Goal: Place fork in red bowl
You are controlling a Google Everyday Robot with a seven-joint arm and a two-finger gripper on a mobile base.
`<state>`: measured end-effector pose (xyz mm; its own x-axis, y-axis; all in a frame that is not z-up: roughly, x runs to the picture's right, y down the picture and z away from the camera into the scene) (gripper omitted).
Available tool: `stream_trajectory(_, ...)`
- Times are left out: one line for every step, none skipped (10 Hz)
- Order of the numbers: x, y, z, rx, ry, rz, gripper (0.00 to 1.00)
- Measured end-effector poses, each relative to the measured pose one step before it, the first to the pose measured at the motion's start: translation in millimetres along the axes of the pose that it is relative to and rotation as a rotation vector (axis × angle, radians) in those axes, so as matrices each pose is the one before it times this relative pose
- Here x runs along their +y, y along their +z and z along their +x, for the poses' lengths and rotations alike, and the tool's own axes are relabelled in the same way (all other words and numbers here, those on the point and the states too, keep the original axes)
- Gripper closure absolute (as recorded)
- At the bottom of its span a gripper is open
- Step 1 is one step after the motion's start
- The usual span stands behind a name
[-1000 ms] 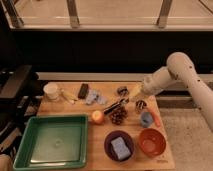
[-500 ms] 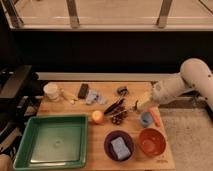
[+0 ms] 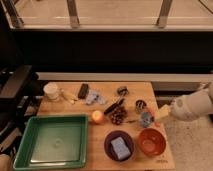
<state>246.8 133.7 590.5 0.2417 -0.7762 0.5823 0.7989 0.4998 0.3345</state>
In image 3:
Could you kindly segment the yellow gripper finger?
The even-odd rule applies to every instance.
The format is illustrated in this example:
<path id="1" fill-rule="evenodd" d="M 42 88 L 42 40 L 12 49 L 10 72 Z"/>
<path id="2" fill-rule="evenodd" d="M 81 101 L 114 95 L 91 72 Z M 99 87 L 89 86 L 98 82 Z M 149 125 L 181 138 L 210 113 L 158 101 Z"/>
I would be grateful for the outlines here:
<path id="1" fill-rule="evenodd" d="M 155 114 L 155 120 L 160 121 L 170 116 L 171 109 L 169 105 L 162 106 Z"/>

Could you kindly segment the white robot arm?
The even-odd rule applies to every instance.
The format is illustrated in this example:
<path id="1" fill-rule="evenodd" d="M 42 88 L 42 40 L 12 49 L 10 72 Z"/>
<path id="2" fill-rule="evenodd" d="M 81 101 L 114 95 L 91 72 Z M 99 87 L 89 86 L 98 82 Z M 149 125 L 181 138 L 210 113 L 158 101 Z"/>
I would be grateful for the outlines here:
<path id="1" fill-rule="evenodd" d="M 193 121 L 209 114 L 213 114 L 212 87 L 175 98 L 170 105 L 162 106 L 155 113 L 155 120 L 165 122 L 174 118 L 181 121 Z"/>

